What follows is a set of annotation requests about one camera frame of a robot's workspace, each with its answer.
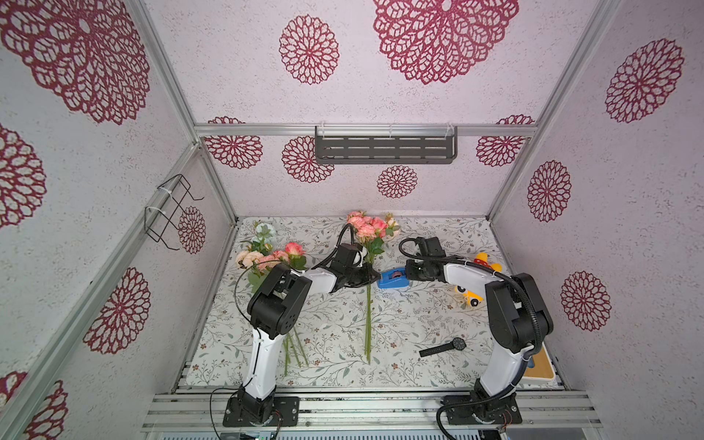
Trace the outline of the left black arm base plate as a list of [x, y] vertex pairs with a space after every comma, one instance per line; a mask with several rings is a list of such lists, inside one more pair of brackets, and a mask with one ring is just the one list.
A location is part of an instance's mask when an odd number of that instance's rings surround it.
[[291, 427], [298, 425], [298, 397], [269, 397], [265, 400], [233, 396], [225, 407], [223, 427]]

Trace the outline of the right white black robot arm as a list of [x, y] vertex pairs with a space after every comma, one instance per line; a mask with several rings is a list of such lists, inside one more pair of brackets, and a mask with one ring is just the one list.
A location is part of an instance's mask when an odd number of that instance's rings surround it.
[[438, 238], [405, 238], [399, 251], [407, 258], [408, 280], [450, 284], [462, 293], [482, 295], [486, 304], [494, 341], [489, 364], [470, 394], [445, 397], [436, 411], [439, 430], [452, 439], [445, 423], [499, 424], [505, 439], [505, 427], [522, 422], [516, 402], [519, 382], [554, 330], [535, 279], [527, 273], [507, 275], [478, 258], [449, 256]]

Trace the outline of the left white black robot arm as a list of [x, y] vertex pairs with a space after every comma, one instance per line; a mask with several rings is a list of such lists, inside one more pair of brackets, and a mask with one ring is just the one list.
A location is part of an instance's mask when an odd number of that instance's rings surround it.
[[368, 287], [381, 275], [373, 267], [371, 251], [356, 238], [353, 225], [345, 225], [333, 250], [312, 269], [298, 269], [293, 260], [271, 268], [247, 304], [244, 318], [252, 330], [249, 366], [225, 407], [223, 426], [285, 425], [276, 404], [277, 368], [287, 335], [311, 294], [335, 293], [343, 288]]

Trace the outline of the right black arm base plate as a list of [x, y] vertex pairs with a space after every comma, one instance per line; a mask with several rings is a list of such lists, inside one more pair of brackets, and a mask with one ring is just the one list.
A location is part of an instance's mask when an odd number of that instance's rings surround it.
[[474, 394], [445, 396], [442, 406], [449, 425], [510, 425], [523, 421], [515, 393], [487, 403], [480, 401]]

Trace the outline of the blue tape dispenser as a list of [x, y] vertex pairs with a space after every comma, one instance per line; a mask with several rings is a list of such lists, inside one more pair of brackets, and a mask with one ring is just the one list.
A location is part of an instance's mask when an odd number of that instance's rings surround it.
[[382, 290], [403, 289], [410, 285], [405, 268], [389, 269], [381, 273], [377, 286]]

